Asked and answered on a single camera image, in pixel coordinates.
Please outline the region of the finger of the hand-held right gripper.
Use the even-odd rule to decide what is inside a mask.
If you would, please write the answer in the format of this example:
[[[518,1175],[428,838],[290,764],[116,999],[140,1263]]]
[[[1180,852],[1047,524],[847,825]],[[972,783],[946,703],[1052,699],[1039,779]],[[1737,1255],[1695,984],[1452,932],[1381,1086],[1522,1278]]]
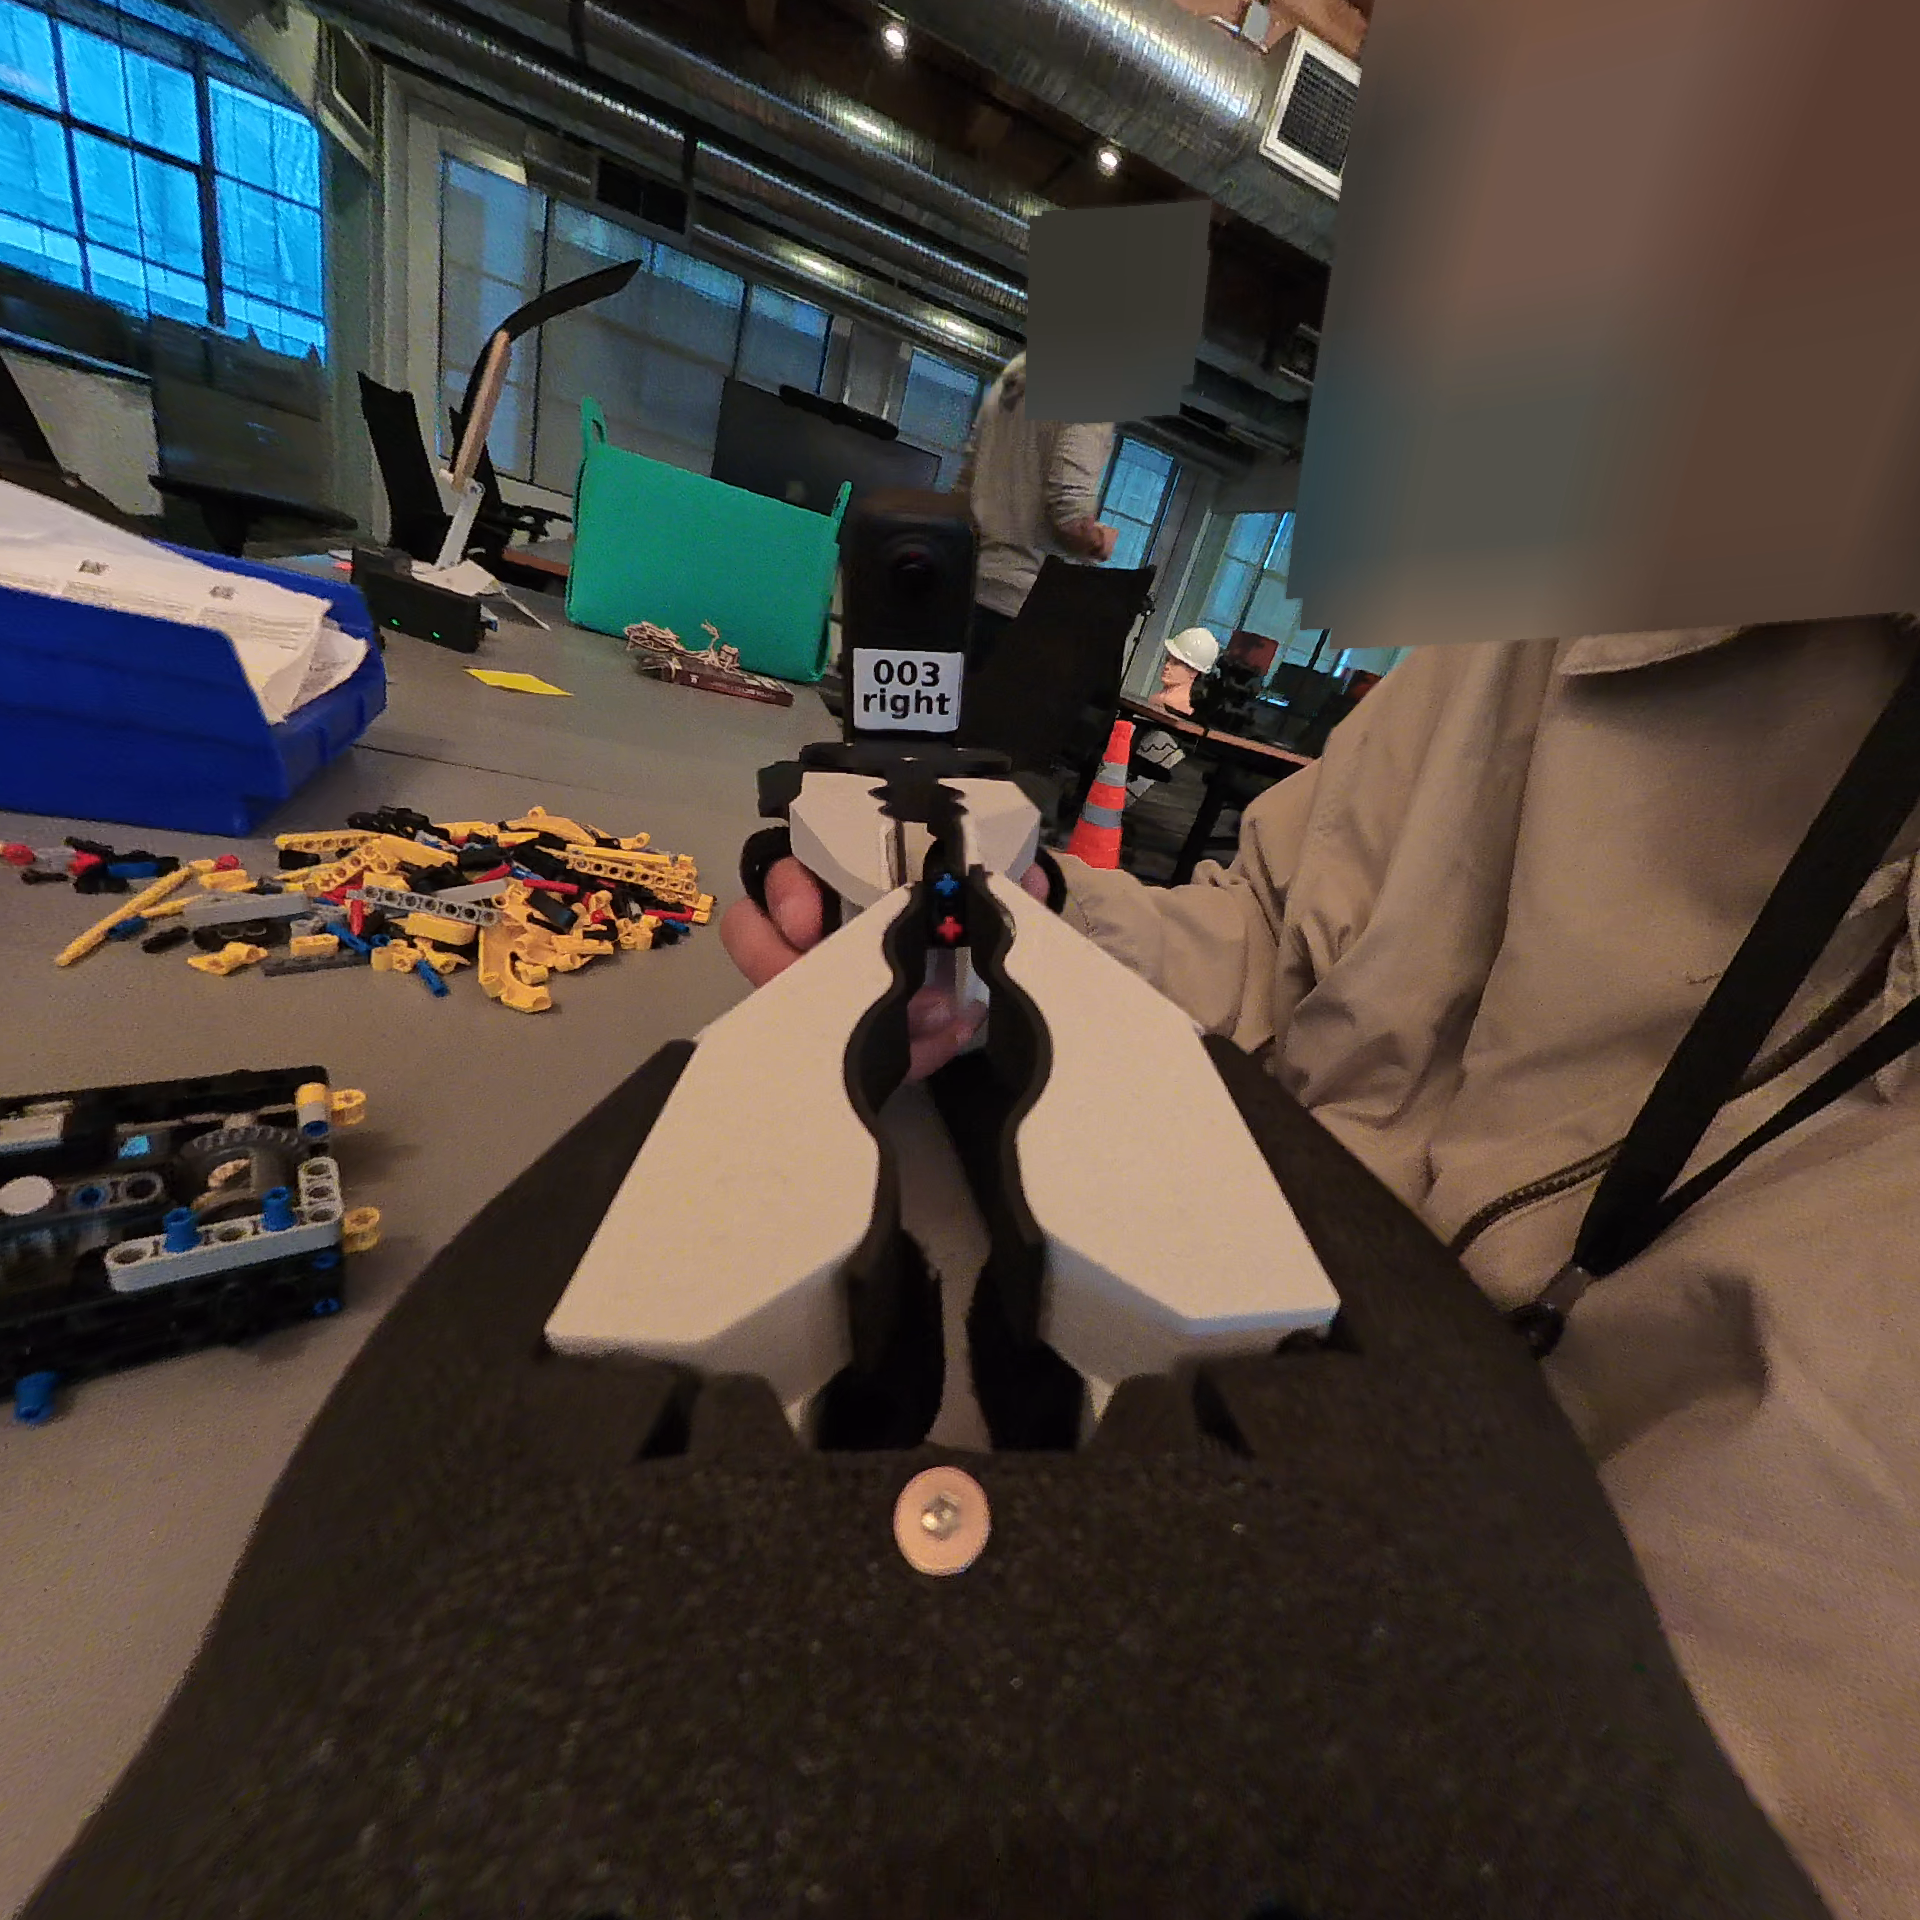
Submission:
[[[886,776],[802,771],[787,812],[789,847],[822,889],[822,927],[850,916],[905,884],[905,823],[891,812]]]
[[[1002,875],[1033,898],[1047,898],[1039,867],[1039,812],[1019,784],[1003,778],[953,783],[953,874],[970,897],[972,874]]]

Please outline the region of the person's right hand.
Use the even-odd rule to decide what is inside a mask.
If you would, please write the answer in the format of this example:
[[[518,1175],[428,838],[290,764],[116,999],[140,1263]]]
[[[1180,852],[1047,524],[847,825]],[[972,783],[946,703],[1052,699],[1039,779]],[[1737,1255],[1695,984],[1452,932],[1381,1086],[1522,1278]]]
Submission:
[[[734,900],[721,921],[723,950],[753,990],[820,944],[827,919],[827,895],[818,875],[790,855],[767,870],[762,895],[762,900]]]

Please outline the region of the orange traffic cone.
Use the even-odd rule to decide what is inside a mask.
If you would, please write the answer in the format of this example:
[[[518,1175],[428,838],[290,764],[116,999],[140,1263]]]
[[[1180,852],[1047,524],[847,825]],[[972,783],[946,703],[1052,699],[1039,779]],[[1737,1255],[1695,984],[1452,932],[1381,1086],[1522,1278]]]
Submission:
[[[1071,833],[1067,855],[1093,872],[1115,874],[1121,870],[1123,816],[1130,802],[1131,752],[1137,727],[1117,718],[1106,748],[1089,784]]]

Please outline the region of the white desk lamp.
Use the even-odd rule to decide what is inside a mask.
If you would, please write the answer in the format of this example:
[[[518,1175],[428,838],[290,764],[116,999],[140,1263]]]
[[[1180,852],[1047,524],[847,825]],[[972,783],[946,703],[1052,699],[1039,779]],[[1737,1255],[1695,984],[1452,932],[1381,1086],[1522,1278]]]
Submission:
[[[629,259],[599,273],[566,279],[563,287],[515,308],[494,328],[469,377],[462,411],[465,426],[455,456],[450,466],[439,473],[439,489],[447,506],[447,531],[439,546],[434,571],[447,575],[459,567],[469,556],[473,527],[485,514],[491,514],[487,502],[494,484],[482,480],[482,466],[490,463],[490,431],[508,384],[516,342],[572,312],[614,297],[633,281],[637,270],[641,262]]]

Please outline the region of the blue plastic bin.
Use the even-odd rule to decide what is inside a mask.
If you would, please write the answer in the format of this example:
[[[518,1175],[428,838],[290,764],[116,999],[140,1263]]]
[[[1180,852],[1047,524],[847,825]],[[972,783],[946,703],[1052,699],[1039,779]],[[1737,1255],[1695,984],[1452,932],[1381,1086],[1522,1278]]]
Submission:
[[[159,546],[326,600],[367,656],[348,683],[274,724],[226,636],[5,587],[5,810],[246,835],[383,712],[374,624],[342,577]]]

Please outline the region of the grey desk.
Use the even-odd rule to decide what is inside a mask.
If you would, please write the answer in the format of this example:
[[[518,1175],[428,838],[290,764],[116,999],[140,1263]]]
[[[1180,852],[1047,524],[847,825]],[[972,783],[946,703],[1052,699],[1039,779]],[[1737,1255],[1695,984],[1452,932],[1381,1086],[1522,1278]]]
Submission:
[[[817,689],[787,710],[641,680],[619,641],[502,623],[481,656],[564,689],[475,681],[462,656],[396,636],[388,706],[262,835],[129,833],[5,815],[5,838],[66,835],[180,855],[273,858],[273,838],[382,802],[436,822],[545,804],[686,852],[737,898],[755,776],[831,723]],[[5,878],[5,1094],[317,1063],[367,1094],[342,1142],[351,1196],[383,1214],[348,1308],[243,1348],[66,1388],[54,1418],[2,1431],[2,1842],[12,1911],[138,1753],[191,1665],[250,1532],[330,1390],[425,1263],[637,1067],[740,998],[714,928],[558,985],[545,1015],[354,972],[213,979],[123,944],[54,953],[107,900]]]

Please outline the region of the pile of bricks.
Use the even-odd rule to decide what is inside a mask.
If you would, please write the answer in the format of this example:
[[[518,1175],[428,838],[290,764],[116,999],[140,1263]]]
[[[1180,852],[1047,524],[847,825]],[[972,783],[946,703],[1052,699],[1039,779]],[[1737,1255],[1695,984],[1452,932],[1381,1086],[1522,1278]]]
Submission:
[[[714,919],[692,858],[549,807],[453,823],[372,807],[342,828],[282,833],[266,855],[6,835],[5,905],[35,884],[103,908],[60,970],[129,946],[174,953],[198,976],[366,972],[436,999],[470,974],[494,1006],[529,1017],[551,1009],[554,979],[679,946]]]

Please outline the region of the black box with green light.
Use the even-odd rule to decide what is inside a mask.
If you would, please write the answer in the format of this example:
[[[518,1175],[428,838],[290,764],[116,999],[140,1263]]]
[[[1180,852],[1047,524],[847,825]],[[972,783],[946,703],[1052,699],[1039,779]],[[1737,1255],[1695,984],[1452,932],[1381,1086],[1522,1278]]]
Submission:
[[[388,550],[351,550],[351,587],[387,643],[388,634],[418,639],[453,655],[473,656],[487,636],[485,607],[415,575],[412,559]]]

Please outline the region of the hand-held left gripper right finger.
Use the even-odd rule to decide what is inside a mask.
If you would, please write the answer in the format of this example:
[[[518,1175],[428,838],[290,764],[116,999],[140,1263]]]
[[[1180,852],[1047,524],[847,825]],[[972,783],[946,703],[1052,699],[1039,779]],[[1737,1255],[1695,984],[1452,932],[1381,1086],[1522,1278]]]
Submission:
[[[989,1426],[1075,1424],[1095,1385],[1325,1337],[1335,1287],[1188,1017],[1010,881],[972,878],[972,935]]]

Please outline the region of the black brick car chassis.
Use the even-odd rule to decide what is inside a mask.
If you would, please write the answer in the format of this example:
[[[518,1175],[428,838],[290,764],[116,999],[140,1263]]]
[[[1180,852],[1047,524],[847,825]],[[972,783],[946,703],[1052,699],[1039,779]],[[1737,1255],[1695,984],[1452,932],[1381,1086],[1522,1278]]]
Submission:
[[[333,1148],[367,1114],[317,1065],[2,1103],[2,1390],[41,1426],[101,1376],[330,1320],[379,1214]]]

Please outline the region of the person's right forearm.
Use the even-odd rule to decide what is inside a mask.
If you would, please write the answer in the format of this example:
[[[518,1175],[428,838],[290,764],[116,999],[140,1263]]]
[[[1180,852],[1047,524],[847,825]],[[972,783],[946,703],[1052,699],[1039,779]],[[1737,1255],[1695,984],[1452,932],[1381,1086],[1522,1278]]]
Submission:
[[[1419,756],[1331,752],[1247,807],[1230,867],[1150,887],[1067,858],[1067,921],[1306,1105],[1446,1095],[1462,1022]]]

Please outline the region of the metal air duct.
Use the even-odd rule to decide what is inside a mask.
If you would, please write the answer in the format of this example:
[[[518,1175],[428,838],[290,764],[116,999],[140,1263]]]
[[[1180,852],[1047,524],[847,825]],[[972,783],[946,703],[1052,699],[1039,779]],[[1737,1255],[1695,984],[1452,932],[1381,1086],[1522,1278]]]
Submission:
[[[917,211],[938,233],[995,256],[1021,254],[1027,230],[1049,208],[930,135],[782,64],[748,34],[721,34],[706,54],[613,4],[349,2],[317,12],[470,84],[491,62],[505,90],[547,83],[595,98],[633,95],[822,182],[871,190],[890,211]],[[1331,264],[1338,198],[1259,154],[1278,78],[1180,7],[902,4],[902,17],[1124,159]]]

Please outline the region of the wooden puzzle model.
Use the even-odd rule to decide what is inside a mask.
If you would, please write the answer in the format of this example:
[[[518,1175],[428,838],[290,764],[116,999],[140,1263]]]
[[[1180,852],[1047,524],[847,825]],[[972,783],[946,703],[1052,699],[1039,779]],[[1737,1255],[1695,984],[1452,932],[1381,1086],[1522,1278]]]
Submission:
[[[636,670],[655,683],[717,692],[748,704],[787,710],[793,690],[779,680],[765,680],[742,667],[739,650],[723,643],[717,630],[705,624],[706,648],[686,643],[666,626],[636,623],[623,630],[626,655]]]

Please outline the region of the person's beige jacket torso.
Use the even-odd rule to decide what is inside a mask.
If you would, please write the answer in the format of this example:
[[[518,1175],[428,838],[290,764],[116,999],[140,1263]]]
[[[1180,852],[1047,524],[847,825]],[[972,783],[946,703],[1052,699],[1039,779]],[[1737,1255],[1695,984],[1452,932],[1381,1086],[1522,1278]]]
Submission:
[[[1276,1071],[1500,1306],[1907,670],[1905,619],[1419,648],[1287,881]],[[1915,1915],[1915,1054],[1595,1282],[1546,1366],[1722,1743],[1837,1915]]]

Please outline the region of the teal fabric bin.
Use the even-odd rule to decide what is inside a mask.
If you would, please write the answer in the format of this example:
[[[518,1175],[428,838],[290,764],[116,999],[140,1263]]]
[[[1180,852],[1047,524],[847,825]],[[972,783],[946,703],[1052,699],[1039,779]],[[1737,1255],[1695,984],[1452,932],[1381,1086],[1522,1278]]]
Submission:
[[[745,670],[817,683],[850,484],[812,513],[610,446],[595,398],[581,417],[566,619],[613,639],[651,623],[683,643],[710,624]]]

